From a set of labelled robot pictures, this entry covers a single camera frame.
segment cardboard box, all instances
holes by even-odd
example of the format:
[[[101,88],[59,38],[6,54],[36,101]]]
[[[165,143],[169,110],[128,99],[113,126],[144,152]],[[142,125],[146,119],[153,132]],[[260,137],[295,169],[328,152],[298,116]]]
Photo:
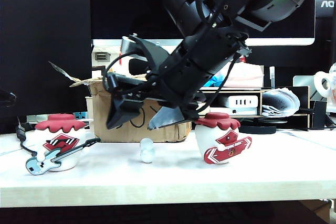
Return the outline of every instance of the cardboard box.
[[[191,131],[191,122],[181,123],[164,127],[158,130],[147,130],[148,123],[153,115],[160,109],[159,104],[153,100],[145,100],[144,115],[141,113],[132,120],[134,127],[130,122],[123,124],[120,128],[108,130],[106,128],[106,119],[111,104],[111,94],[108,93],[102,82],[90,84],[93,101],[93,121],[94,133],[100,137],[102,142],[140,142],[143,138],[149,137],[154,142],[179,142],[185,140]]]

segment white power strip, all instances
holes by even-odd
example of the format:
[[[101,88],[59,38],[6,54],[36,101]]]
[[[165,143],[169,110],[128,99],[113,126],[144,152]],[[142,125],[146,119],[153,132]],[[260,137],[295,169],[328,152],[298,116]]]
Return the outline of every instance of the white power strip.
[[[218,103],[227,108],[256,108],[258,97],[256,95],[218,96]]]

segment white desk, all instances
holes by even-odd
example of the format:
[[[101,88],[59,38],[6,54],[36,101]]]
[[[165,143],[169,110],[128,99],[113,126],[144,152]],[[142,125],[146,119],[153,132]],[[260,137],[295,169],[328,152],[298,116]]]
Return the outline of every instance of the white desk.
[[[154,143],[152,164],[140,161],[138,143],[98,143],[75,168],[40,176],[26,170],[28,153],[13,151],[0,156],[0,203],[26,207],[336,198],[336,151],[330,148],[336,131],[298,134],[328,138],[327,147],[279,132],[251,135],[246,153],[228,164],[207,165],[192,132],[182,143]],[[14,137],[0,136],[0,143],[5,141],[19,145]]]

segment red lid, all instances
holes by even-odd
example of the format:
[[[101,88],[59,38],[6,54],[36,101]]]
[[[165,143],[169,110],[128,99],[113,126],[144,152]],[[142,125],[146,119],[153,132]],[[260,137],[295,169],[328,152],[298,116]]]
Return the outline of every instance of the red lid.
[[[48,116],[47,121],[36,124],[35,129],[45,130],[49,128],[52,133],[62,129],[64,133],[68,133],[72,128],[77,131],[84,126],[85,123],[75,120],[75,117],[72,114],[53,114]]]
[[[48,115],[48,120],[74,120],[75,116],[72,114],[52,114]]]
[[[240,127],[240,122],[236,119],[230,118],[226,113],[210,112],[204,118],[198,119],[196,124],[204,125],[210,128],[219,127],[221,130],[227,130],[229,127],[233,130]]]

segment robotic arm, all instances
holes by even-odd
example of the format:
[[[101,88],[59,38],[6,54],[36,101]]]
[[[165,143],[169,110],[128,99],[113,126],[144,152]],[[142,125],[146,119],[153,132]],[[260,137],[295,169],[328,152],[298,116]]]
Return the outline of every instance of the robotic arm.
[[[272,22],[289,16],[303,1],[163,0],[184,40],[171,54],[136,35],[124,40],[127,48],[121,57],[130,55],[145,64],[147,81],[107,73],[107,68],[103,83],[113,97],[107,128],[138,116],[145,99],[158,100],[162,105],[149,129],[197,120],[227,78],[198,109],[198,103],[206,100],[200,88],[229,61],[233,60],[230,71],[240,55],[250,53],[245,45],[247,28],[263,31]]]

